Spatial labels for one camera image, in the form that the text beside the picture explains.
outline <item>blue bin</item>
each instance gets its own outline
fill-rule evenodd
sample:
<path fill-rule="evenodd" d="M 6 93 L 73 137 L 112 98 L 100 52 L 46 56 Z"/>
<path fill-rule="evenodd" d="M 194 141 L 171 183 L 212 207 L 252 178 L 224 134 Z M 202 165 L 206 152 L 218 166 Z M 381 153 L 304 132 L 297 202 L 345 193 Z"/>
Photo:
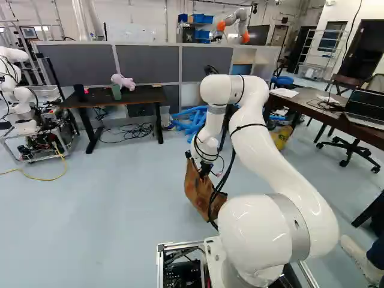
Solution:
<path fill-rule="evenodd" d="M 179 22 L 188 22 L 188 14 L 179 14 L 178 21 Z"/>
<path fill-rule="evenodd" d="M 211 15 L 204 15 L 204 23 L 212 24 L 214 22 L 214 17 Z"/>
<path fill-rule="evenodd" d="M 209 31 L 200 30 L 199 31 L 199 38 L 209 39 Z"/>
<path fill-rule="evenodd" d="M 193 14 L 194 23 L 204 23 L 204 14 Z"/>

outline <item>yellow cable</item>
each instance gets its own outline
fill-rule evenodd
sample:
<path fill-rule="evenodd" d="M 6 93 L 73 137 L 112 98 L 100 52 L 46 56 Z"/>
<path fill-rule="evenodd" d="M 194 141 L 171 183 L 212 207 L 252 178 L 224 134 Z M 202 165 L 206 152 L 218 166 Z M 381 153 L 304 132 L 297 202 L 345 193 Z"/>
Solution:
<path fill-rule="evenodd" d="M 29 179 L 33 179 L 33 180 L 39 180 L 39 181 L 45 181 L 45 182 L 47 182 L 47 181 L 54 181 L 54 180 L 56 180 L 56 179 L 59 179 L 61 176 L 63 176 L 63 175 L 67 172 L 67 170 L 68 170 L 68 164 L 67 164 L 67 162 L 65 161 L 64 156 L 60 153 L 60 151 L 59 151 L 58 147 L 56 146 L 56 144 L 53 144 L 53 145 L 54 145 L 54 147 L 55 147 L 55 149 L 56 149 L 56 153 L 60 156 L 61 160 L 62 160 L 63 163 L 64 163 L 64 171 L 63 171 L 59 176 L 57 176 L 57 177 L 55 177 L 55 178 L 52 178 L 52 179 L 37 178 L 37 177 L 33 177 L 33 176 L 31 176 L 31 175 L 28 175 L 28 174 L 25 173 L 24 170 L 21 169 L 21 168 L 9 170 L 9 171 L 0 173 L 0 175 L 8 174 L 8 173 L 11 173 L 11 172 L 14 172 L 14 171 L 20 171 L 25 177 L 27 177 L 27 178 L 29 178 Z"/>

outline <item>wooden desk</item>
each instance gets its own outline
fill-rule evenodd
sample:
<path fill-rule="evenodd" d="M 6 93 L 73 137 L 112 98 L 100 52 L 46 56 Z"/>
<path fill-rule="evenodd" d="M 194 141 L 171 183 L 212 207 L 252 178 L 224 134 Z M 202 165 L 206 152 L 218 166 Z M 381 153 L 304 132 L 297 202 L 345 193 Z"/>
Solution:
<path fill-rule="evenodd" d="M 269 99 L 265 104 L 263 113 L 263 117 L 266 122 L 268 121 L 269 115 L 271 114 L 271 110 L 273 108 L 278 106 L 286 106 L 297 112 L 293 119 L 293 128 L 296 127 L 300 119 L 300 114 L 305 114 L 309 117 L 319 120 L 320 122 L 323 122 L 325 124 L 323 125 L 323 129 L 325 129 L 327 125 L 330 125 L 331 127 L 339 129 L 340 131 L 345 132 L 359 140 L 384 150 L 384 131 L 351 123 L 344 115 L 340 113 L 332 113 L 329 111 L 324 111 L 321 108 L 315 108 L 311 106 L 311 104 L 314 106 L 316 105 L 315 100 L 319 100 L 317 96 L 329 97 L 328 92 L 309 87 L 296 88 L 295 90 L 298 91 L 299 94 L 293 98 L 277 96 L 271 93 L 269 94 Z M 341 106 L 345 106 L 347 104 L 348 100 L 342 96 L 331 93 L 331 97 L 339 101 Z M 381 196 L 379 196 L 360 216 L 358 216 L 352 222 L 352 225 L 358 227 L 363 222 L 367 221 L 372 215 L 374 215 L 376 211 L 384 209 L 383 197 L 384 190 L 382 191 Z"/>
<path fill-rule="evenodd" d="M 159 144 L 163 144 L 163 132 L 161 130 L 160 119 L 160 103 L 166 100 L 162 87 L 154 88 L 151 86 L 137 86 L 133 92 L 125 91 L 122 93 L 120 100 L 115 100 L 114 97 L 107 91 L 85 94 L 86 102 L 79 101 L 76 92 L 72 93 L 61 104 L 63 108 L 76 108 L 82 119 L 85 131 L 88 135 L 89 144 L 86 148 L 86 153 L 91 154 L 95 148 L 104 127 L 97 128 L 96 132 L 91 125 L 86 109 L 99 106 L 115 106 L 115 105 L 132 105 L 132 104 L 148 104 L 154 103 L 156 110 L 156 132 Z"/>

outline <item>brown paper bag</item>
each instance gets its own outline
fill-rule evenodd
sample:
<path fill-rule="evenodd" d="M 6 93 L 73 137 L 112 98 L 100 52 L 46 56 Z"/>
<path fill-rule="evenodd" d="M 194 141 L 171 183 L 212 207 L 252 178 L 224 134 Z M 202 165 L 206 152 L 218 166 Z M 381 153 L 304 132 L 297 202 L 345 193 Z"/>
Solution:
<path fill-rule="evenodd" d="M 208 221 L 208 204 L 213 190 L 213 184 L 209 176 L 205 176 L 203 179 L 200 178 L 194 161 L 189 158 L 187 160 L 187 171 L 184 180 L 185 195 L 205 221 Z M 217 195 L 211 206 L 211 218 L 213 220 L 217 219 L 217 214 L 226 200 L 226 193 Z"/>

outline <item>blue chair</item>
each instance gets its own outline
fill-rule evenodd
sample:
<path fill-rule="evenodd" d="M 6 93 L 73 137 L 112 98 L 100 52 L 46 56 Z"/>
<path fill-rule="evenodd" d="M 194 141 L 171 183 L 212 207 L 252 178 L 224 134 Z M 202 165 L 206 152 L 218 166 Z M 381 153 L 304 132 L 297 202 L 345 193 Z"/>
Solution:
<path fill-rule="evenodd" d="M 291 88 L 293 84 L 293 78 L 289 76 L 280 76 L 284 67 L 286 67 L 286 61 L 279 59 L 277 61 L 281 63 L 280 66 L 274 71 L 271 82 L 269 84 L 269 88 L 272 89 L 272 84 L 274 84 L 273 89 L 275 88 Z"/>

